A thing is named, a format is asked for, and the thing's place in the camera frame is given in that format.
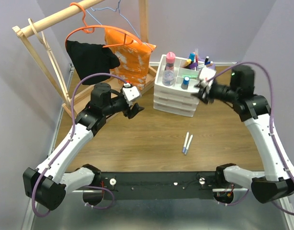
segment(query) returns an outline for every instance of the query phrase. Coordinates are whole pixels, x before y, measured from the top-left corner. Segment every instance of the wooden clothes rack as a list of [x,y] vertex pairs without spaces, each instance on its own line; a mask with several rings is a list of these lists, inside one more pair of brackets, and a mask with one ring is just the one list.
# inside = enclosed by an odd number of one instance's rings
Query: wooden clothes rack
[[[87,9],[89,7],[92,7],[104,0],[83,0],[79,2],[78,4],[83,8]],[[138,0],[139,1],[139,15],[140,15],[140,31],[141,31],[141,40],[143,42],[148,42],[148,0]],[[70,18],[78,13],[82,13],[82,10],[77,7],[76,5],[69,6],[59,12],[56,12],[48,17],[45,17],[37,22],[32,22],[31,19],[28,19],[29,25],[24,28],[19,28],[18,26],[13,27],[14,32],[17,34],[17,36],[20,38],[20,40],[23,42],[23,44],[28,49],[31,56],[36,61],[37,65],[40,67],[42,72],[46,75],[46,77],[49,79],[51,84],[54,86],[57,93],[60,95],[60,97],[63,99],[63,108],[65,111],[71,116],[71,109],[70,109],[70,102],[71,98],[69,97],[68,90],[65,84],[65,80],[63,78],[63,75],[61,73],[60,67],[57,63],[57,60],[46,41],[45,35],[43,30],[63,21],[67,18]],[[57,75],[57,80],[51,75],[49,72],[47,66],[42,61],[41,57],[38,55],[37,51],[34,49],[32,44],[29,42],[28,38],[35,35],[40,43],[44,46],[45,50],[47,51],[47,54],[49,56],[49,59],[52,63],[52,66],[54,68],[54,71]],[[154,70],[151,66],[149,66],[146,83],[144,89],[141,91],[143,94],[147,90],[149,90],[154,85],[154,80],[156,76],[156,70]],[[115,78],[108,79],[108,84],[111,85],[112,89],[120,90],[121,84],[118,83],[118,80]],[[87,104],[87,102],[90,100],[90,93],[93,89],[93,85],[89,86],[85,90],[79,92],[75,96],[74,101],[74,111],[75,115],[77,115]]]

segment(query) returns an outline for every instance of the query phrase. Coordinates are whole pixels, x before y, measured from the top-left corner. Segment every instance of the wooden floor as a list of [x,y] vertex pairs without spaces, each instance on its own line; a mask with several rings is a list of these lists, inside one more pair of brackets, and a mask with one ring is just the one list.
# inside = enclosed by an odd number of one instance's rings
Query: wooden floor
[[[218,81],[229,84],[229,79],[230,72]],[[78,82],[74,75],[70,93]],[[153,89],[138,103],[144,111],[131,120],[122,114],[110,120],[76,156],[68,171],[87,163],[102,171],[124,172],[213,171],[231,162],[248,170],[263,169],[249,131],[226,104],[200,103],[194,117],[174,115],[153,109]],[[64,113],[57,144],[70,128],[71,118]],[[184,156],[181,150],[187,131],[194,137]]]

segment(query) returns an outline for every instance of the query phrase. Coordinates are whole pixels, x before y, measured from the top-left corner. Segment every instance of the orange bag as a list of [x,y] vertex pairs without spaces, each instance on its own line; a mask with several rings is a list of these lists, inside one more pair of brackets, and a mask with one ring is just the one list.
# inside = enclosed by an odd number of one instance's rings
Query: orange bag
[[[104,31],[106,44],[112,45],[124,42],[123,33],[108,28],[105,28]],[[126,43],[130,43],[131,40],[132,38],[126,37]],[[139,90],[142,90],[146,83],[150,55],[156,47],[149,43],[140,45],[136,41],[126,46],[110,47],[120,61],[119,67],[110,70],[111,74],[130,81]]]

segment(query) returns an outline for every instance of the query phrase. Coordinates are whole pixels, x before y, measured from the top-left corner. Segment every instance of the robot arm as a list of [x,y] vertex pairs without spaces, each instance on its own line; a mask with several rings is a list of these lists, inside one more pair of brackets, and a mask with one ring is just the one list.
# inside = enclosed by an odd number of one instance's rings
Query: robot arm
[[[78,114],[75,120],[75,131],[71,137],[72,129],[64,140],[37,168],[28,168],[23,174],[25,193],[32,197],[32,191],[37,179],[45,170],[45,174],[37,187],[35,200],[48,208],[56,209],[63,201],[66,194],[83,186],[99,184],[100,170],[91,166],[83,165],[72,173],[65,173],[75,156],[97,134],[106,123],[107,116],[123,112],[129,119],[133,118],[144,108],[135,100],[141,97],[140,92],[130,83],[124,84],[122,90],[112,90],[107,83],[98,83],[91,92],[91,100]],[[54,157],[56,160],[49,166]]]
[[[261,203],[294,193],[294,184],[286,172],[271,138],[270,106],[263,96],[253,93],[254,71],[249,66],[234,67],[229,86],[218,84],[216,80],[200,77],[205,77],[207,71],[212,70],[204,68],[200,73],[197,85],[200,89],[194,96],[206,104],[212,103],[215,99],[232,103],[234,111],[244,122],[255,141],[265,170],[264,172],[251,172],[235,164],[222,165],[216,169],[217,181],[219,183],[230,182],[250,189]],[[277,136],[275,127],[273,130],[273,135]],[[283,158],[294,176],[294,166],[286,155],[279,138],[277,142]]]

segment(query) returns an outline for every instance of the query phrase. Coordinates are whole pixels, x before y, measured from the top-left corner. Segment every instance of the bottle cap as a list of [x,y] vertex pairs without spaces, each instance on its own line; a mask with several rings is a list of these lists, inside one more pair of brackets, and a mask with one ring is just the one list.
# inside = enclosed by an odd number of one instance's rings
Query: bottle cap
[[173,52],[168,52],[166,55],[166,63],[175,63],[176,55]]
[[189,77],[184,77],[183,78],[183,85],[188,85],[190,83],[190,78]]
[[195,61],[195,54],[190,53],[189,59],[192,60],[192,61]]

